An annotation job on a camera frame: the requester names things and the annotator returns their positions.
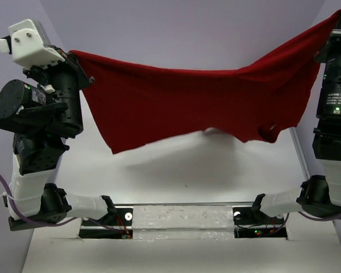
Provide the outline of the dark red t shirt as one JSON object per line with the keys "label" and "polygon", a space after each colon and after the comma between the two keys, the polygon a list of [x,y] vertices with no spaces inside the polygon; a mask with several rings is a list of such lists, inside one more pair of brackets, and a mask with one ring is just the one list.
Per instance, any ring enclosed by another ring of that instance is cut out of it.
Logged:
{"label": "dark red t shirt", "polygon": [[241,142],[274,143],[306,109],[320,65],[315,55],[341,10],[249,66],[195,71],[74,54],[95,81],[83,93],[113,153],[215,128]]}

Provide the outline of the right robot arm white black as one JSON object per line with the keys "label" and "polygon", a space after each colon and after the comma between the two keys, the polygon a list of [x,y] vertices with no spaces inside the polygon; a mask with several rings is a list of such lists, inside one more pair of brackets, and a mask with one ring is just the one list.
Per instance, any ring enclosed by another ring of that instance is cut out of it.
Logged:
{"label": "right robot arm white black", "polygon": [[315,59],[325,69],[313,151],[325,174],[311,176],[290,191],[258,195],[250,209],[257,223],[291,212],[313,221],[341,220],[341,14]]}

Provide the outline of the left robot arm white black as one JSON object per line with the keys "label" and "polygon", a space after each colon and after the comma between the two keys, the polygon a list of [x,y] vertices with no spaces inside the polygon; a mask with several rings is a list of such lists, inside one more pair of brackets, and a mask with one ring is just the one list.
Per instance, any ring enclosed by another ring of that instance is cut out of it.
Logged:
{"label": "left robot arm white black", "polygon": [[60,226],[76,218],[107,227],[117,216],[109,196],[72,195],[49,182],[69,150],[64,141],[83,131],[80,91],[94,79],[73,53],[23,73],[36,85],[14,79],[0,91],[0,129],[14,134],[13,174],[3,198],[10,229]]}

